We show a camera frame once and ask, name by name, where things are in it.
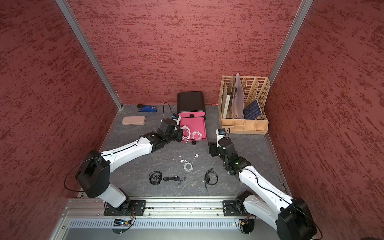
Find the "white earphones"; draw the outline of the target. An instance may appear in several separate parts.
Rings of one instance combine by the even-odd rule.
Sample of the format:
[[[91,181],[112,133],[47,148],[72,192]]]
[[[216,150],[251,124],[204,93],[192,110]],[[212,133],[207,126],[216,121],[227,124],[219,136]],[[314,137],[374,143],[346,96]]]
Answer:
[[[183,131],[182,141],[188,143],[191,138],[191,130],[187,125],[183,125],[181,129]]]
[[[194,169],[193,163],[194,163],[195,159],[198,157],[199,157],[199,155],[196,154],[191,162],[189,162],[187,160],[180,160],[180,163],[183,164],[183,168],[186,172],[189,173]]]
[[[203,134],[200,131],[194,131],[192,133],[193,140],[199,140],[203,138]]]

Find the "pink drawer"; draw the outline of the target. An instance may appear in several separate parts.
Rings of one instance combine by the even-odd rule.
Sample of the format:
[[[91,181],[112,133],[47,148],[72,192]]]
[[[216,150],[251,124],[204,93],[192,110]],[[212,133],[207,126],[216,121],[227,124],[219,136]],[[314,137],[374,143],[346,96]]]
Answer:
[[[193,141],[199,142],[199,141],[206,141],[207,140],[205,118],[181,118],[180,128],[183,125],[187,125],[191,130],[191,138],[188,142],[193,142]],[[199,140],[193,140],[192,133],[194,131],[200,131],[203,134],[203,138],[199,139]]]
[[[206,112],[204,111],[195,111],[195,112],[180,112],[178,115],[181,118],[204,118]]]

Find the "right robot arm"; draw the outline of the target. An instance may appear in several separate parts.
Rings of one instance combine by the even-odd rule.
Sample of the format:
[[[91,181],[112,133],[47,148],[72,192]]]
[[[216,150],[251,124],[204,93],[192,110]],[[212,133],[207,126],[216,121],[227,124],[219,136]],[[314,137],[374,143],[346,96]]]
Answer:
[[[229,175],[250,188],[237,196],[237,211],[263,220],[281,240],[313,240],[320,231],[308,204],[293,198],[266,180],[252,164],[238,155],[230,138],[208,143],[209,154],[219,157]]]

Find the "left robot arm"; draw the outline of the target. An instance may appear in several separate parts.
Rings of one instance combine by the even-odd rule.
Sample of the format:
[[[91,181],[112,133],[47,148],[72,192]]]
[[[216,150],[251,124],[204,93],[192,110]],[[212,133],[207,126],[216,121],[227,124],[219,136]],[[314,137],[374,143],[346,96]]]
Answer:
[[[180,119],[164,119],[157,131],[141,135],[132,143],[101,153],[90,151],[86,159],[75,167],[75,178],[88,198],[99,198],[119,215],[126,216],[132,209],[131,200],[110,183],[110,174],[132,160],[162,149],[172,141],[181,142],[182,138]]]

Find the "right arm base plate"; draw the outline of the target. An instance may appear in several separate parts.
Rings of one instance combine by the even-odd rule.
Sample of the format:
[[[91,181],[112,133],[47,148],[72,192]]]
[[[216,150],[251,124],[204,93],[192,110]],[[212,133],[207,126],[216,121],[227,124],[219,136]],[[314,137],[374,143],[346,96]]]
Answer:
[[[223,212],[225,217],[247,217],[249,213],[246,211],[243,203],[238,200],[223,201]]]

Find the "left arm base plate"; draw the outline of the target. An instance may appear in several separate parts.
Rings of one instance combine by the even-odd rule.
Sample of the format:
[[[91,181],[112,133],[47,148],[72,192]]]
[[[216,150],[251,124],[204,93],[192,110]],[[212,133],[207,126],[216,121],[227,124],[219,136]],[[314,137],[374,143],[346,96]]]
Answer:
[[[111,204],[105,202],[104,216],[121,216],[121,217],[134,217],[143,216],[146,208],[145,200],[130,200],[124,201],[119,207],[113,207]]]

